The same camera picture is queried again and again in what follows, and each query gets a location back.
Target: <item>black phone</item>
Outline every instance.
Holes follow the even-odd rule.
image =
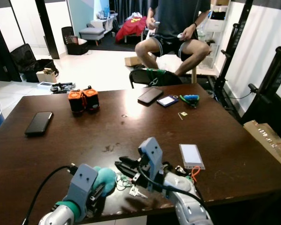
[[[148,90],[147,92],[145,92],[144,94],[139,96],[138,101],[148,105],[152,101],[154,101],[154,99],[156,99],[157,97],[159,97],[162,94],[163,94],[162,90],[159,90],[157,88],[151,88],[150,90]]]
[[[33,117],[31,123],[25,131],[25,135],[42,135],[46,131],[50,119],[53,116],[53,112],[38,112]]]

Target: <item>dark brown table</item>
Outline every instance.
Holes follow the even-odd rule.
[[[199,94],[200,104],[197,109],[182,101],[168,108],[157,103],[145,107],[137,97],[146,89],[103,91],[100,111],[74,117],[66,94],[23,97],[0,127],[0,224],[22,222],[39,184],[55,168],[73,162],[116,170],[114,162],[120,156],[137,159],[138,146],[152,136],[163,150],[163,160],[174,166],[183,165],[180,143],[198,146],[206,170],[197,176],[197,187],[207,205],[281,191],[278,161],[198,84],[161,89],[164,95]],[[27,138],[24,131],[39,111],[53,111],[53,120],[44,136]],[[181,120],[177,113],[183,111],[188,115]],[[71,177],[61,171],[48,181],[30,224],[37,224],[65,196]],[[174,210],[161,194],[140,191],[149,199],[132,197],[128,189],[114,191],[101,217],[84,222]]]

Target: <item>person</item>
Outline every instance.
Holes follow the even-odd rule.
[[[211,53],[210,47],[198,40],[196,31],[197,26],[208,16],[210,0],[151,0],[146,20],[150,30],[155,28],[157,7],[157,21],[160,22],[157,32],[136,45],[136,54],[146,67],[158,69],[156,57],[174,51],[183,62],[175,75],[184,75]],[[180,33],[183,34],[179,39],[177,36]]]

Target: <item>open suitcase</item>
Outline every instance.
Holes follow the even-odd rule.
[[[10,55],[19,72],[25,74],[27,82],[38,83],[37,72],[44,68],[51,68],[56,75],[59,73],[53,60],[36,60],[29,44],[14,49]]]

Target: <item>red blanket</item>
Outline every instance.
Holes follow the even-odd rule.
[[[130,34],[136,34],[137,36],[141,35],[141,33],[144,31],[146,27],[146,19],[147,17],[144,16],[142,18],[135,17],[131,20],[127,20],[116,35],[116,42],[118,43],[126,35],[130,35]]]

